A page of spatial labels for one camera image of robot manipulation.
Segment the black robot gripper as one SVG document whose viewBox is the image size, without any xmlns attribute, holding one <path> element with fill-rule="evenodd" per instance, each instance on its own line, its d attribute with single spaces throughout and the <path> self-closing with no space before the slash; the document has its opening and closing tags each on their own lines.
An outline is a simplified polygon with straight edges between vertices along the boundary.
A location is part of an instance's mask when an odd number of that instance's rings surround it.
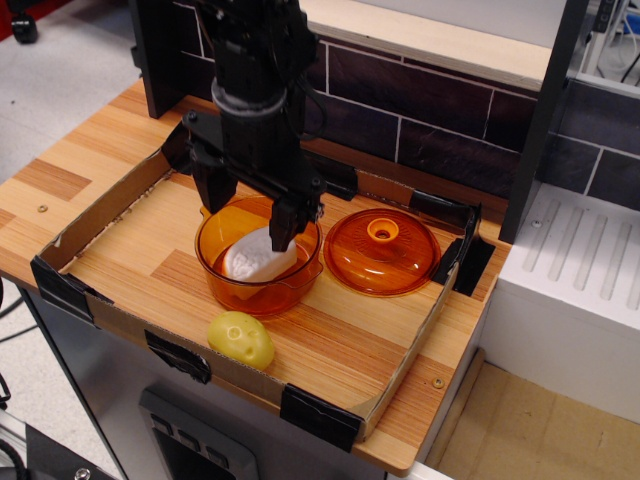
<svg viewBox="0 0 640 480">
<path fill-rule="evenodd" d="M 326 126 L 326 108 L 304 79 L 271 105 L 240 104 L 218 85 L 212 92 L 218 115 L 191 110 L 182 119 L 202 205 L 216 214 L 239 183 L 271 198 L 272 250 L 285 252 L 324 213 L 326 182 L 302 153 L 301 142 L 319 134 L 304 132 L 306 101 L 315 102 L 321 113 L 318 131 Z"/>
</svg>

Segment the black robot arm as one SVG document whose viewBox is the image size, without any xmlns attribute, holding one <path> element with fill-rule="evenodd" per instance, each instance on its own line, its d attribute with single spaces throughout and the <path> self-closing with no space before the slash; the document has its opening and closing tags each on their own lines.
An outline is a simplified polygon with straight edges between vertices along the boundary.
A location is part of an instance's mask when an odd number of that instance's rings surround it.
<svg viewBox="0 0 640 480">
<path fill-rule="evenodd" d="M 195 10 L 219 110 L 182 120 L 202 204 L 219 212 L 240 183 L 267 196 L 271 247 L 283 252 L 323 212 L 326 182 L 301 150 L 318 38 L 296 1 L 199 1 Z"/>
</svg>

